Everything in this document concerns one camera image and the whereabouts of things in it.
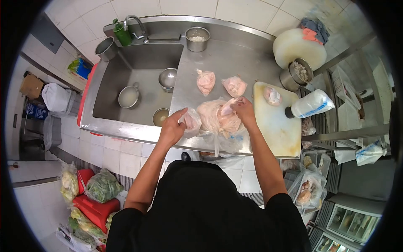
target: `person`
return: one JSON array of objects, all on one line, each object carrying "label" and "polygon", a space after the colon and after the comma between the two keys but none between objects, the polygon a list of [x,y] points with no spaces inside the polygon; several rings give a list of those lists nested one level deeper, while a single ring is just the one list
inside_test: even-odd
[{"label": "person", "polygon": [[183,136],[185,125],[178,124],[178,119],[185,108],[163,122],[124,209],[113,216],[107,252],[312,251],[280,166],[258,128],[252,103],[242,97],[233,110],[250,135],[265,208],[241,196],[219,166],[190,161],[186,153],[183,160],[168,166],[158,182],[168,150]]}]

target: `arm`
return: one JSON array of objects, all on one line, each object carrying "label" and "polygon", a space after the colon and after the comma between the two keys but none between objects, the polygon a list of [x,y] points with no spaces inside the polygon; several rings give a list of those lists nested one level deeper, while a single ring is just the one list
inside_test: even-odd
[{"label": "arm", "polygon": [[125,208],[135,208],[143,214],[147,212],[157,187],[165,156],[168,150],[180,140],[185,131],[184,123],[178,124],[178,120],[186,111],[187,108],[179,110],[164,120],[160,138],[155,148],[129,189]]},{"label": "arm", "polygon": [[241,102],[231,107],[237,112],[238,117],[249,132],[256,175],[263,192],[264,204],[266,205],[274,195],[287,193],[283,172],[260,132],[252,103],[245,97],[242,97]]}]

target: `black shoe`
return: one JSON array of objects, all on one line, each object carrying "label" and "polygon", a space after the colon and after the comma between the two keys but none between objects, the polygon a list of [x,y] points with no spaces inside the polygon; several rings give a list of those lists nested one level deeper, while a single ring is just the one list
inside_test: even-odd
[{"label": "black shoe", "polygon": [[189,154],[187,152],[182,152],[182,161],[192,161],[192,159],[190,158]]}]

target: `faucet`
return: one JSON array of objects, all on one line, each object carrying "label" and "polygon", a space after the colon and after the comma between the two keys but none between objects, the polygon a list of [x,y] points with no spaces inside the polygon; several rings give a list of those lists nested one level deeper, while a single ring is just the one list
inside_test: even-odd
[{"label": "faucet", "polygon": [[125,18],[125,21],[123,21],[123,30],[127,31],[129,29],[129,25],[127,24],[127,21],[129,20],[129,18],[133,18],[135,19],[139,25],[140,25],[140,29],[141,29],[141,36],[137,36],[135,32],[133,32],[133,35],[135,38],[137,38],[138,40],[143,39],[143,43],[148,43],[148,37],[147,37],[147,33],[145,32],[145,28],[143,23],[140,21],[140,19],[135,16],[135,15],[127,15]]}]

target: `cardboard box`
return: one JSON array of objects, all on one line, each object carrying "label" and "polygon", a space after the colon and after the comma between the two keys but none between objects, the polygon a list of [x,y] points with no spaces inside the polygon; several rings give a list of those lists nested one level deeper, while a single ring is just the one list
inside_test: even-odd
[{"label": "cardboard box", "polygon": [[40,79],[28,72],[27,76],[23,79],[20,92],[31,99],[35,99],[41,94],[43,85],[44,83]]}]

